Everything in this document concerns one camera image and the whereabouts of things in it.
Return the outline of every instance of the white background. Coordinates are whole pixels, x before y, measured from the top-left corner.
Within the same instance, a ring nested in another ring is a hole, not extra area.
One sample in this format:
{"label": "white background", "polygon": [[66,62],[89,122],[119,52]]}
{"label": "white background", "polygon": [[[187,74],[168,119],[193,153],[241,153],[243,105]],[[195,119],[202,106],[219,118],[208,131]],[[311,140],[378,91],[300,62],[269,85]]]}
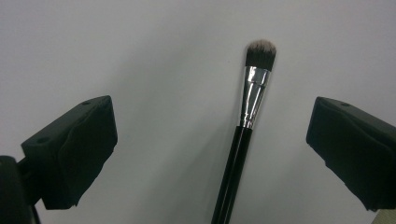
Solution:
{"label": "white background", "polygon": [[371,223],[305,142],[317,96],[396,125],[396,2],[0,3],[0,154],[111,95],[119,143],[77,207],[43,224],[210,223],[246,45],[277,47],[231,223]]}

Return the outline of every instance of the brush bristles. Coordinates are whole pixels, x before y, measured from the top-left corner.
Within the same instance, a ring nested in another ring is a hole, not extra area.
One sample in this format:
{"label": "brush bristles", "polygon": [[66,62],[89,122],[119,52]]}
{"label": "brush bristles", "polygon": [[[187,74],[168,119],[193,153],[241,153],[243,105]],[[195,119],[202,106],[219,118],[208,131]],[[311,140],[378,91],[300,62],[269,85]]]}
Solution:
{"label": "brush bristles", "polygon": [[245,66],[254,66],[272,71],[276,56],[276,47],[267,40],[252,42],[247,47]]}

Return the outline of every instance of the silver ferrule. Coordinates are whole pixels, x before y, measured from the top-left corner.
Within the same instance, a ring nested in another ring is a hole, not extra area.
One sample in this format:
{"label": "silver ferrule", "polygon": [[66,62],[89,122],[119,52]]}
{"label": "silver ferrule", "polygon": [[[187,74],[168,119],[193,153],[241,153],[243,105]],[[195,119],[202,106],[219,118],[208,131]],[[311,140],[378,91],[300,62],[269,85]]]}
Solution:
{"label": "silver ferrule", "polygon": [[270,74],[271,71],[266,69],[253,66],[245,67],[241,117],[238,126],[253,129]]}

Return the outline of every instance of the makeup brush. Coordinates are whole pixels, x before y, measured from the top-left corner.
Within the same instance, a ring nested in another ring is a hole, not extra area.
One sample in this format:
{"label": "makeup brush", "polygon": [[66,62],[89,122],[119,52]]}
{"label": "makeup brush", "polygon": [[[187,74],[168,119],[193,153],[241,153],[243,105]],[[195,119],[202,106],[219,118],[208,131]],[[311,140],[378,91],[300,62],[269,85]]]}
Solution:
{"label": "makeup brush", "polygon": [[274,65],[275,56],[276,48],[267,40],[252,42],[247,47],[240,119],[233,136],[212,224],[226,224],[230,221],[254,121]]}

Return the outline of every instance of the brush handle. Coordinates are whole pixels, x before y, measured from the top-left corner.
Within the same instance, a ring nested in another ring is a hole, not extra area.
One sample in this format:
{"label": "brush handle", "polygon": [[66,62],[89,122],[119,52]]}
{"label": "brush handle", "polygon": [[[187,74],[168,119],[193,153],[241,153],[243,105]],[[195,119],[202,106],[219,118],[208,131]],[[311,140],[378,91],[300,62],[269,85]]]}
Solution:
{"label": "brush handle", "polygon": [[244,127],[236,127],[233,135],[233,144],[225,167],[221,182],[215,213],[212,224],[226,224],[230,222],[233,211],[233,202],[238,191],[239,180],[244,168],[245,158],[248,153],[248,144],[253,130]]}

